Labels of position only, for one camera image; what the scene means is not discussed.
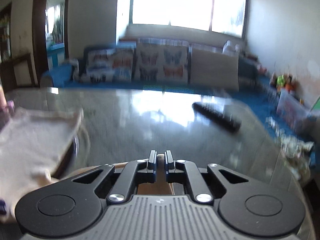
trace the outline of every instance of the circular cap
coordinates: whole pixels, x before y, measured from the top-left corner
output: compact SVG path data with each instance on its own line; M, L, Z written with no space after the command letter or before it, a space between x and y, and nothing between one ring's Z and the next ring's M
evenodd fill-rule
M245 207L257 216L268 217L278 214L282 210L282 203L272 196L256 195L246 200Z
M109 196L109 200L110 201L113 201L113 202L120 202L120 201L123 201L124 200L124 195L122 194L111 194Z
M38 210L47 216L62 216L76 206L75 201L64 195L51 195L39 201Z
M207 203L212 200L212 197L209 194L199 194L196 196L196 200L201 203Z

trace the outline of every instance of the doorway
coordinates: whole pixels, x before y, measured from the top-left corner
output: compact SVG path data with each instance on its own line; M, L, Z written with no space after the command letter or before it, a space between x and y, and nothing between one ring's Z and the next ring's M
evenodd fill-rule
M38 83L68 58L68 0L33 0L32 36Z

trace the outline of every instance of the dark blue object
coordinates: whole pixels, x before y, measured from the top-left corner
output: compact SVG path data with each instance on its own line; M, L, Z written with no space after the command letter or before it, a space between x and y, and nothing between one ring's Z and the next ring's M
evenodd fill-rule
M6 215L7 211L5 209L5 202L3 199L0 199L0 215Z

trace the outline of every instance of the blue butterfly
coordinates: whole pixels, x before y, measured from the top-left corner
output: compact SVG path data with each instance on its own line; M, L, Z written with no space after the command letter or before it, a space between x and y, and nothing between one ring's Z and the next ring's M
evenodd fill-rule
M178 65L180 63L181 56L182 51L179 51L175 54L171 54L168 50L164 50L164 59L168 65L171 65L172 63Z

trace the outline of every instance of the silver screw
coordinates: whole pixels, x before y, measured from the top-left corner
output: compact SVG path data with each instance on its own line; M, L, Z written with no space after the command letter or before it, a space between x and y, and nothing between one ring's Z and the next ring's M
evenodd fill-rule
M116 194L111 194L111 195L109 196L109 200L110 200L110 201L113 201L113 202L120 202L120 201L123 201L123 200L124 200L124 195L118 194L118 193L116 193Z
M209 194L199 194L196 196L196 200L201 203L210 202L212 200L212 197Z

